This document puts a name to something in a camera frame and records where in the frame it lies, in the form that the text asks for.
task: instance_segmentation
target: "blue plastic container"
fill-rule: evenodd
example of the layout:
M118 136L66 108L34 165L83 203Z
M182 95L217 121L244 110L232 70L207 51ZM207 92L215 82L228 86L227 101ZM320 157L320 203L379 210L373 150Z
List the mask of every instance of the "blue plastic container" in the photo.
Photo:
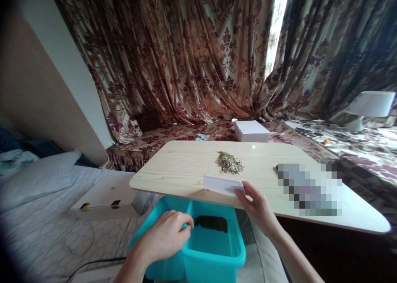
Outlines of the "blue plastic container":
M245 263L245 246L231 207L208 204L177 197L163 197L130 242L129 248L166 211L188 213L193 220L200 215L223 217L227 233L195 226L182 250L166 260L151 264L146 277L152 280L181 280L190 283L236 282L237 270Z

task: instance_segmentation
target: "plastic scraper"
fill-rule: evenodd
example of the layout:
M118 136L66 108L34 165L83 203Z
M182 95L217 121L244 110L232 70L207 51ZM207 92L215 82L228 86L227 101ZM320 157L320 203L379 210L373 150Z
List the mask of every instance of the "plastic scraper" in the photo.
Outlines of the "plastic scraper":
M245 195L243 183L239 180L204 176L204 188L223 194L233 194L236 189L241 190Z

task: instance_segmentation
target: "curtain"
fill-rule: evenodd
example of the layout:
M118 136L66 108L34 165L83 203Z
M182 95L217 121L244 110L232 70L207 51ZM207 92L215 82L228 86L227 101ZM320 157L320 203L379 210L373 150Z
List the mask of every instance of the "curtain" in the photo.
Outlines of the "curtain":
M182 123L254 118L281 1L57 0L121 143L141 135L141 112Z
M256 112L327 118L361 91L396 91L395 18L396 0L288 0Z

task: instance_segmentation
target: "crushed plant material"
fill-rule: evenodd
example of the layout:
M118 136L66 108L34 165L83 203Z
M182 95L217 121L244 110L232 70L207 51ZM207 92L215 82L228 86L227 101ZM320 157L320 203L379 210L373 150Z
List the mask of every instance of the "crushed plant material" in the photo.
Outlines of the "crushed plant material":
M194 220L194 226L201 226L207 229L215 229L227 233L227 221L223 217L198 216Z
M236 158L224 151L219 151L218 159L216 159L216 163L221 168L221 173L231 173L231 174L239 174L243 171L244 167L241 165L241 161L237 161Z

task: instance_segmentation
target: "light wooden tabletop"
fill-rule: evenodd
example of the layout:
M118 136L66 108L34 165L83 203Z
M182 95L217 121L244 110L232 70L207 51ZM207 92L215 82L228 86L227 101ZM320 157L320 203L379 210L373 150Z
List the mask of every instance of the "light wooden tabletop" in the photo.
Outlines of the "light wooden tabletop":
M215 163L217 151L228 152L242 162L241 175L220 174ZM390 230L387 219L346 185L342 185L340 216L305 216L295 209L278 185L276 165L305 163L314 159L296 146L282 143L221 141L170 141L166 143L130 180L133 189L173 195L242 208L234 195L204 189L203 176L221 176L249 181L266 194L278 216L301 219L357 231L382 234Z

